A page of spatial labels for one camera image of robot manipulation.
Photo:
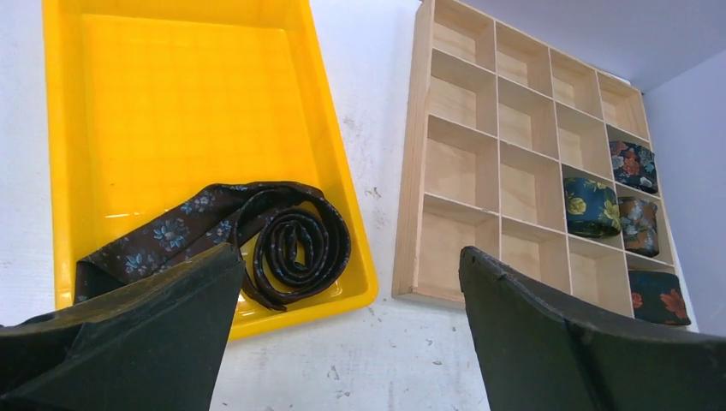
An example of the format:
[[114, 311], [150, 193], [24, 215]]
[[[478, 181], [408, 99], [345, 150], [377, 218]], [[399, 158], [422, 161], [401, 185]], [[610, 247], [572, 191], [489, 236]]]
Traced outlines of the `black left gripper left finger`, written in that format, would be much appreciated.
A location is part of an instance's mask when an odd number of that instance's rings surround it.
[[1, 329], [4, 410], [207, 410], [244, 264], [228, 243]]

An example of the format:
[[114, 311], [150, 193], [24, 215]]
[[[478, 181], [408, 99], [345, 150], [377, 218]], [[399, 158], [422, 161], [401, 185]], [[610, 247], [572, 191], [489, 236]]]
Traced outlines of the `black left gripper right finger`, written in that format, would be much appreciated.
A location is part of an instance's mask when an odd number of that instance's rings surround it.
[[488, 253], [459, 281], [492, 410], [722, 410], [725, 340], [594, 306]]

